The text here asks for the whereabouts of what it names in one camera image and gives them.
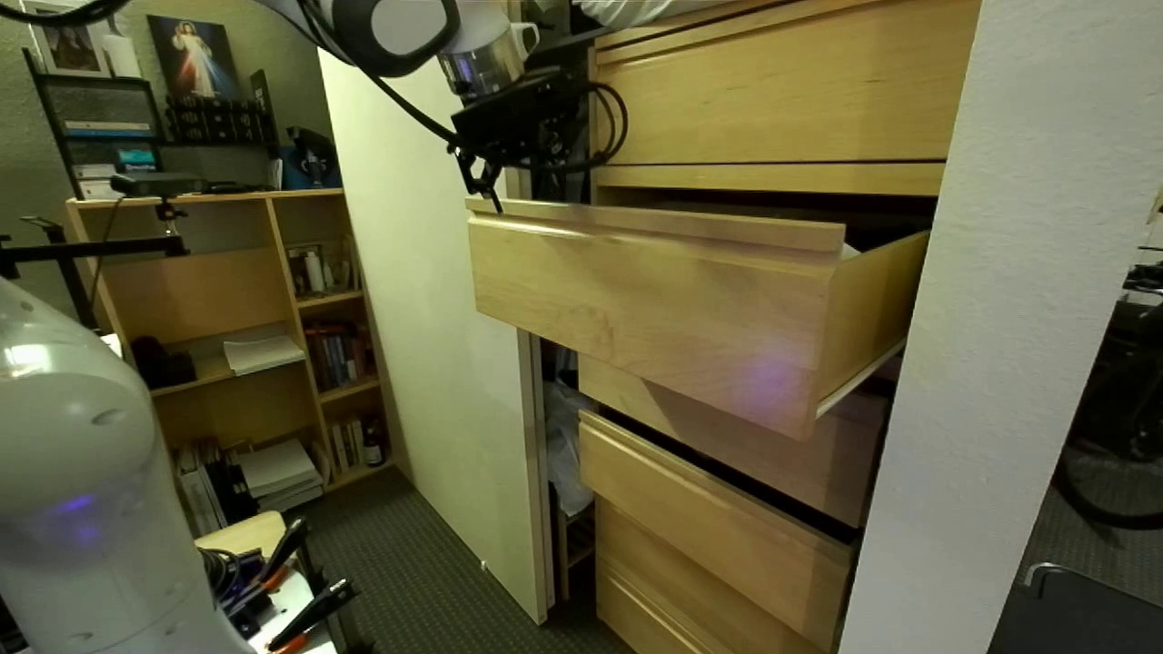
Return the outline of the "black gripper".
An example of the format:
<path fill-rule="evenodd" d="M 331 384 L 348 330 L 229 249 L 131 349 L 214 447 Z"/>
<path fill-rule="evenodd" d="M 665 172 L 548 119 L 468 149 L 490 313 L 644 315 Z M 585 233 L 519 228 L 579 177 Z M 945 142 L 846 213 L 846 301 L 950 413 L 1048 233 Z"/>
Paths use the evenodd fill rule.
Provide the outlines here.
<path fill-rule="evenodd" d="M 453 114 L 457 144 L 504 167 L 571 167 L 585 131 L 588 83 L 562 68 L 536 68 L 519 83 Z"/>

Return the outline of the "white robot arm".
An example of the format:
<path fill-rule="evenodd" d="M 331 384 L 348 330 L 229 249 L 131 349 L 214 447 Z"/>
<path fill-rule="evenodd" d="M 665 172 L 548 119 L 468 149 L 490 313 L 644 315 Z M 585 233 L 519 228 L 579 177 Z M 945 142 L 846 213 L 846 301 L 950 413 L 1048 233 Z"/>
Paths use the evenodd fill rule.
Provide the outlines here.
<path fill-rule="evenodd" d="M 560 131 L 599 83 L 538 66 L 542 26 L 510 15 L 504 0 L 261 0 L 304 41 L 359 68 L 453 156 L 468 189 L 503 167 L 573 173 L 608 164 L 627 136 L 585 160 L 560 156 Z M 452 129 L 390 86 L 435 63 L 463 109 Z"/>

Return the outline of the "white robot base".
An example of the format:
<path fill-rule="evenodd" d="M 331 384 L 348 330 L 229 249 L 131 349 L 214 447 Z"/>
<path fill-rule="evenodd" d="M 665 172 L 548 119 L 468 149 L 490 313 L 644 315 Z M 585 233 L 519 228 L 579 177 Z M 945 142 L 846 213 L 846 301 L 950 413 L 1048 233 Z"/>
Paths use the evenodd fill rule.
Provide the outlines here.
<path fill-rule="evenodd" d="M 11 279 L 0 595 L 33 654 L 250 654 L 209 584 L 144 383 Z"/>

